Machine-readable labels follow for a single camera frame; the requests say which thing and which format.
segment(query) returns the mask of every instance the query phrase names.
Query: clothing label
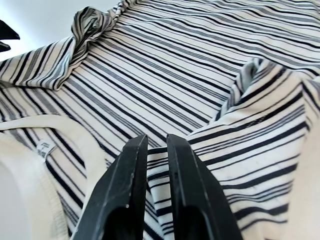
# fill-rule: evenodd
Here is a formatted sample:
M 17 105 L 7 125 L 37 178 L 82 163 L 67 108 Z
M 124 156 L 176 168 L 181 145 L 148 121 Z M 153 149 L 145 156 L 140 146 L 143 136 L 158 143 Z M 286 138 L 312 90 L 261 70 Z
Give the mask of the clothing label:
M 38 155 L 43 158 L 43 162 L 46 161 L 47 156 L 56 148 L 56 144 L 49 139 L 41 139 L 37 146 Z

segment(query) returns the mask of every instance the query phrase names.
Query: black and white stripes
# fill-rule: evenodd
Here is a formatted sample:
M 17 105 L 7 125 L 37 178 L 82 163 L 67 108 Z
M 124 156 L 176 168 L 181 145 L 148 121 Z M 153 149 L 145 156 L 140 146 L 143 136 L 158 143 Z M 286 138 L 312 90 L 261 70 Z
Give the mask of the black and white stripes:
M 108 164 L 128 139 L 148 134 L 145 239 L 173 236 L 165 142 L 167 133 L 187 137 L 223 186 L 245 239 L 279 239 L 299 146 L 319 117 L 320 88 L 308 81 L 320 73 L 319 8 L 311 0 L 85 8 L 73 37 L 0 62 L 2 86 L 28 86 L 0 88 L 1 120 L 72 118 Z M 52 129 L 5 133 L 31 149 L 40 138 L 56 142 L 46 164 L 71 233 L 86 186 L 81 156 Z

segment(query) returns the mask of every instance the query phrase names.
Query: clothing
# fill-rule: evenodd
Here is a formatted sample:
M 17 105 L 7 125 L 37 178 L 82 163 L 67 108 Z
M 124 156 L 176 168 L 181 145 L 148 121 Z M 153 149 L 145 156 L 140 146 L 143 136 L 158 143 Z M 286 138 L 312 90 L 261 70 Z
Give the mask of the clothing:
M 3 133 L 0 143 L 1 238 L 67 240 L 65 214 L 41 157 Z
M 15 128 L 53 128 L 67 136 L 68 142 L 74 143 L 77 152 L 85 160 L 86 167 L 87 182 L 83 212 L 96 183 L 106 171 L 104 153 L 96 140 L 77 122 L 57 115 L 29 116 L 0 123 L 0 130 Z M 0 143 L 0 166 L 11 172 L 18 191 L 15 199 L 5 198 L 3 203 L 9 205 L 11 201 L 21 201 L 23 211 L 26 212 L 25 221 L 22 221 L 15 231 L 12 229 L 17 221 L 16 215 L 12 216 L 12 212 L 8 212 L 7 215 L 2 214 L 1 236 L 5 239 L 18 240 L 21 238 L 15 233 L 22 232 L 22 237 L 26 240 L 69 239 L 62 204 L 43 159 L 35 151 L 3 133 L 0 133 Z
M 2 121 L 43 114 L 69 117 L 96 138 L 105 151 L 107 165 L 128 139 L 148 134 L 145 239 L 173 236 L 167 156 L 165 148 L 159 147 L 166 145 L 167 133 L 187 137 L 225 188 L 245 239 L 279 239 L 287 221 L 296 155 L 315 121 L 310 108 L 317 109 L 318 105 L 317 85 L 309 82 L 319 75 L 318 11 L 315 1 L 263 0 L 131 0 L 121 1 L 107 15 L 85 8 L 76 15 L 74 38 L 0 63 L 0 81 L 4 83 L 0 89 Z M 297 87 L 293 90 L 290 81 L 284 81 L 283 91 L 275 89 L 276 95 L 264 96 L 270 91 L 268 84 L 274 72 L 279 72 L 275 83 L 289 75 Z M 7 88 L 8 83 L 39 88 Z M 252 97 L 250 94 L 262 83 L 265 88 L 256 98 L 264 96 L 263 104 L 259 99 L 259 104 L 252 104 L 255 109 L 237 109 L 251 104 L 255 98 L 247 95 Z M 265 121 L 263 113 L 275 109 L 272 104 L 276 100 L 287 95 L 291 99 L 294 94 L 295 109 L 287 106 L 285 98 L 275 105 L 284 104 L 283 111 L 276 111 L 273 117 L 266 115 L 276 122 Z M 250 121 L 248 129 L 240 130 L 242 135 L 231 131 Z M 221 129 L 228 134 L 214 135 Z M 242 163 L 230 162 L 252 153 L 237 152 L 241 155 L 233 156 L 239 147 L 236 143 L 247 141 L 241 148 L 249 150 L 252 141 L 262 141 L 260 134 L 264 131 L 268 132 L 264 138 L 273 139 L 274 145 L 292 140 L 289 147 L 295 147 L 285 154 L 288 160 L 273 159 L 273 154 L 282 151 L 281 147 L 275 148 L 270 167 L 262 164 L 265 168 L 258 170 L 262 165 L 253 157 L 244 161 L 242 172 L 235 171 L 234 166 Z M 5 133 L 31 149 L 42 135 L 57 143 L 46 166 L 55 179 L 71 234 L 85 198 L 82 158 L 63 135 L 52 129 L 23 128 Z M 218 139 L 226 141 L 225 145 L 219 145 Z M 270 147 L 267 143 L 253 146 L 265 149 Z M 223 161 L 215 163 L 216 158 Z M 223 170 L 227 163 L 231 165 Z M 269 183 L 278 187 L 268 190 Z

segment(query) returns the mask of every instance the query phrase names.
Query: white fabric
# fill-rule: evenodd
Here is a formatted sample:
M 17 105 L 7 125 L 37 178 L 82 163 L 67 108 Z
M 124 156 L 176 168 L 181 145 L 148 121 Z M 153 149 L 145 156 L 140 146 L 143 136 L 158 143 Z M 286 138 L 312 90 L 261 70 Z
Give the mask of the white fabric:
M 97 141 L 80 124 L 67 117 L 58 115 L 30 116 L 0 123 L 0 130 L 15 128 L 54 128 L 67 136 L 77 147 L 84 159 L 87 171 L 87 188 L 82 208 L 83 212 L 97 181 L 106 171 L 104 152 L 99 147 Z M 21 230 L 26 233 L 28 230 L 30 232 L 29 238 L 26 237 L 25 239 L 68 239 L 63 209 L 56 190 L 43 166 L 42 158 L 13 137 L 3 133 L 0 135 L 0 143 L 0 163 L 10 170 L 15 179 L 24 203 L 27 221 L 30 222 L 30 229 Z M 1 222 L 6 221 L 4 217 L 1 216 Z M 18 239 L 12 238 L 12 235 L 10 236 L 4 239 Z
M 1 177 L 0 183 L 3 195 L 0 200 L 1 239 L 20 240 L 23 236 L 24 240 L 67 240 L 63 208 L 42 159 L 3 133 L 0 134 L 0 143 L 0 174 L 11 175 L 10 179 Z M 17 189 L 8 188 L 6 182 L 3 184 L 3 181 L 12 179 Z
M 288 227 L 283 240 L 317 240 L 320 236 L 320 121 L 301 153 L 291 192 Z

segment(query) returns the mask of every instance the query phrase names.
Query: striped shirt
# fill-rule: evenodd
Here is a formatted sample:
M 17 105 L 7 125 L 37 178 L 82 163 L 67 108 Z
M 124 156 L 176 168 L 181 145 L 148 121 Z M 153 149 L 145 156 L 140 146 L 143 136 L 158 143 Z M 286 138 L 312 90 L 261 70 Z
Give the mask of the striped shirt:
M 244 238 L 279 239 L 302 144 L 319 116 L 320 5 L 311 0 L 122 0 L 87 7 L 73 36 L 0 62 L 0 117 L 67 116 L 107 166 L 148 134 L 145 239 L 172 239 L 166 135 L 187 138 L 223 187 Z M 50 171 L 74 231 L 86 168 L 51 128 L 4 131 L 30 149 L 49 138 Z

